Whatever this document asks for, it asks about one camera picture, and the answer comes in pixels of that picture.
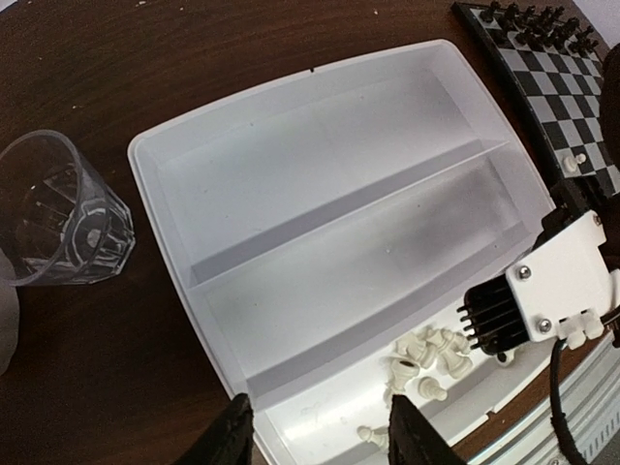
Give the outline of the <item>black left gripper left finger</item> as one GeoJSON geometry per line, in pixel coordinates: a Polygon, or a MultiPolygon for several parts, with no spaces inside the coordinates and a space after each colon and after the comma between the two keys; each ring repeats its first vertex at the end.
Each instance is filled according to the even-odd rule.
{"type": "Polygon", "coordinates": [[[250,464],[254,413],[246,393],[236,395],[186,451],[187,464],[250,464]]]}

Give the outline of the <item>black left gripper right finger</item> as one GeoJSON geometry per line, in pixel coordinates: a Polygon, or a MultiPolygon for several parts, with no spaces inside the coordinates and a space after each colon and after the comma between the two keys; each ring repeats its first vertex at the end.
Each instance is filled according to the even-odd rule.
{"type": "Polygon", "coordinates": [[[466,465],[405,395],[394,395],[388,425],[390,465],[466,465]]]}

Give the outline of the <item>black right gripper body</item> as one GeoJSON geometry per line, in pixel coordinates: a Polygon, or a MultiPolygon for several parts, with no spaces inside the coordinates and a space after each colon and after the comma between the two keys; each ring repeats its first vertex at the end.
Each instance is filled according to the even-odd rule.
{"type": "MultiPolygon", "coordinates": [[[[603,63],[604,85],[600,102],[600,123],[604,149],[614,167],[619,166],[619,46],[614,46],[603,63]]],[[[562,201],[556,212],[542,220],[544,233],[550,239],[574,223],[589,210],[594,211],[605,233],[605,242],[597,248],[607,269],[619,272],[619,196],[605,196],[599,181],[592,176],[571,178],[552,190],[562,201]]]]}

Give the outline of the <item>black white chess board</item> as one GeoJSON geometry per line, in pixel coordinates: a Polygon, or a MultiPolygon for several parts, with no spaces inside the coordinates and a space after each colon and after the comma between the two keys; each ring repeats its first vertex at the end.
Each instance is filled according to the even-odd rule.
{"type": "Polygon", "coordinates": [[[599,123],[602,60],[596,51],[582,57],[497,48],[473,15],[477,7],[490,2],[456,1],[451,9],[495,65],[529,131],[549,183],[592,176],[605,194],[618,194],[619,169],[606,154],[599,123]],[[577,172],[568,172],[564,159],[579,153],[585,154],[587,161],[577,172]]]}

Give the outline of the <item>white plastic compartment tray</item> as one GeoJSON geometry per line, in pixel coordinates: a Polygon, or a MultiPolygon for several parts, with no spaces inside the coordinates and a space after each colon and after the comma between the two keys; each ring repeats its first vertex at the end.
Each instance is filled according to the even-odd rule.
{"type": "Polygon", "coordinates": [[[534,244],[552,200],[446,40],[276,79],[137,135],[170,278],[270,464],[384,464],[395,343],[461,328],[467,290],[534,244]]]}

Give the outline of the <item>row of black chess pieces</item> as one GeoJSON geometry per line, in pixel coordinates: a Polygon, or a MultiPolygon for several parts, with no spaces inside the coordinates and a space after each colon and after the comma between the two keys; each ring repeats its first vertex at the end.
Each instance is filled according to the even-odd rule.
{"type": "Polygon", "coordinates": [[[599,45],[593,36],[594,28],[582,27],[575,16],[563,19],[564,12],[564,7],[545,7],[538,12],[534,5],[521,9],[516,2],[503,6],[499,1],[491,1],[477,7],[473,15],[497,48],[582,57],[594,53],[599,45]]]}

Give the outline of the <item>white scalloped bowl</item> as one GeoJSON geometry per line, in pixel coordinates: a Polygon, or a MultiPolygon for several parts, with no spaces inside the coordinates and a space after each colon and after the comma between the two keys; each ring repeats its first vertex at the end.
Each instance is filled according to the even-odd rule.
{"type": "Polygon", "coordinates": [[[18,344],[20,306],[16,288],[9,283],[14,277],[9,259],[1,253],[1,375],[9,369],[18,344]]]}

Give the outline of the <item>front aluminium rail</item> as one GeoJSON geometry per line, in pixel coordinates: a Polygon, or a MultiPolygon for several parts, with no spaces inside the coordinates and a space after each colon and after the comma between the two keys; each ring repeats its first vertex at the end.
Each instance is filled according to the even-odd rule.
{"type": "MultiPolygon", "coordinates": [[[[575,444],[592,463],[619,437],[619,350],[606,336],[560,385],[575,444]]],[[[544,400],[516,426],[470,460],[472,464],[566,464],[544,400]]]]}

